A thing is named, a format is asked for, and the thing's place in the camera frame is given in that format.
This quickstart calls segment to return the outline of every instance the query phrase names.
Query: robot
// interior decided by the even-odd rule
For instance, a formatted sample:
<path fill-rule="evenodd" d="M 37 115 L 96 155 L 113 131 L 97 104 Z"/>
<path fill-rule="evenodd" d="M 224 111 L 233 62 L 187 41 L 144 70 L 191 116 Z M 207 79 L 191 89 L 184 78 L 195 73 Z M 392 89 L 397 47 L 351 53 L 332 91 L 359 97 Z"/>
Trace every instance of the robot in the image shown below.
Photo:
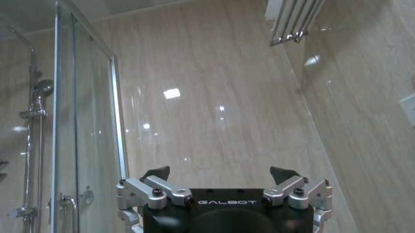
<path fill-rule="evenodd" d="M 116 199 L 125 232 L 321 233 L 331 217 L 328 180 L 311 182 L 273 166 L 269 172 L 276 186 L 264 189 L 176 187 L 167 182 L 168 166 L 121 180 Z"/>

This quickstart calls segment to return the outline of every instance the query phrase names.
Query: shower door handle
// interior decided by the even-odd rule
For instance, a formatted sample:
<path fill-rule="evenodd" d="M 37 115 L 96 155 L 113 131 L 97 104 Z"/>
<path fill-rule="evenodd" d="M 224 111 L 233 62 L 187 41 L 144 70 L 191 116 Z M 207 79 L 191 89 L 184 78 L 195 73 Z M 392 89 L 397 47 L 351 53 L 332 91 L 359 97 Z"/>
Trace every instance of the shower door handle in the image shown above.
<path fill-rule="evenodd" d="M 60 202 L 65 208 L 68 205 L 72 207 L 72 232 L 77 233 L 77 203 L 76 199 L 70 196 L 61 196 Z"/>

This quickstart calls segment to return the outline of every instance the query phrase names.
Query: ceiling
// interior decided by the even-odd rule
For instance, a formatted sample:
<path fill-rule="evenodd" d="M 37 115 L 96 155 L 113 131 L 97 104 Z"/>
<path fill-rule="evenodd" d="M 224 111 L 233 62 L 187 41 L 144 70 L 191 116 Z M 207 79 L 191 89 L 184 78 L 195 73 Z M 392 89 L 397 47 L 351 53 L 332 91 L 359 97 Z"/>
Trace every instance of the ceiling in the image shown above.
<path fill-rule="evenodd" d="M 96 19 L 176 0 L 72 0 L 88 19 Z M 22 33 L 53 27 L 54 0 L 0 0 L 0 14 Z M 0 27 L 0 38 L 9 36 Z"/>

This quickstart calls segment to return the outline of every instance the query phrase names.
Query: silver metal clamp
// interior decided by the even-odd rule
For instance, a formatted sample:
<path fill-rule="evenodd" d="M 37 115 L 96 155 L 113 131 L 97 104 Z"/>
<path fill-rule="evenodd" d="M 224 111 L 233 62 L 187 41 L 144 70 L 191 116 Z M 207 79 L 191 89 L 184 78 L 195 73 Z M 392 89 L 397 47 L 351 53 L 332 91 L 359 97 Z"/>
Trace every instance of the silver metal clamp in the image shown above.
<path fill-rule="evenodd" d="M 127 210 L 148 204 L 148 208 L 161 210 L 167 205 L 165 193 L 136 179 L 127 179 L 116 186 L 117 208 Z"/>
<path fill-rule="evenodd" d="M 144 183 L 152 188 L 160 188 L 171 199 L 173 205 L 189 206 L 192 203 L 192 193 L 188 188 L 177 188 L 175 185 L 160 179 L 157 176 L 148 176 Z"/>
<path fill-rule="evenodd" d="M 263 203 L 265 206 L 279 206 L 284 202 L 284 198 L 299 187 L 305 184 L 304 178 L 300 176 L 292 176 L 276 187 L 264 189 Z"/>
<path fill-rule="evenodd" d="M 328 180 L 305 184 L 304 188 L 296 188 L 289 193 L 288 205 L 304 210 L 313 207 L 313 233 L 323 231 L 325 220 L 331 217 L 332 186 Z"/>
<path fill-rule="evenodd" d="M 139 215 L 132 208 L 117 211 L 119 218 L 124 221 L 127 233 L 143 233 L 144 230 L 139 225 Z"/>

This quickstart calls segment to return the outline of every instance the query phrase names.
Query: shower rail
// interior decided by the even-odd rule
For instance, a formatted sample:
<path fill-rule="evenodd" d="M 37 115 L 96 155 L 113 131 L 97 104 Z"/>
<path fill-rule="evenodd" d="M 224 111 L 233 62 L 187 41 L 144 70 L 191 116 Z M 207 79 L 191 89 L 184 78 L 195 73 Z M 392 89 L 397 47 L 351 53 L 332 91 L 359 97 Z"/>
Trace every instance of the shower rail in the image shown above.
<path fill-rule="evenodd" d="M 28 94 L 28 112 L 33 111 L 33 88 L 34 82 L 38 77 L 37 65 L 36 65 L 36 50 L 29 42 L 29 40 L 21 35 L 14 26 L 10 24 L 8 19 L 0 15 L 0 23 L 6 27 L 6 29 L 14 34 L 14 36 L 21 40 L 21 42 L 28 46 L 30 50 L 30 65 L 29 65 L 29 94 Z M 32 138 L 33 138 L 33 120 L 32 117 L 26 118 L 26 144 L 25 144 L 25 165 L 24 165 L 24 194 L 22 194 L 22 206 L 14 210 L 14 216 L 22 217 L 24 231 L 32 232 L 32 217 L 36 215 L 36 209 L 30 206 L 30 161 L 32 161 Z"/>
<path fill-rule="evenodd" d="M 299 43 L 308 35 L 309 24 L 324 0 L 283 0 L 272 26 L 271 44 L 279 45 L 293 40 Z"/>

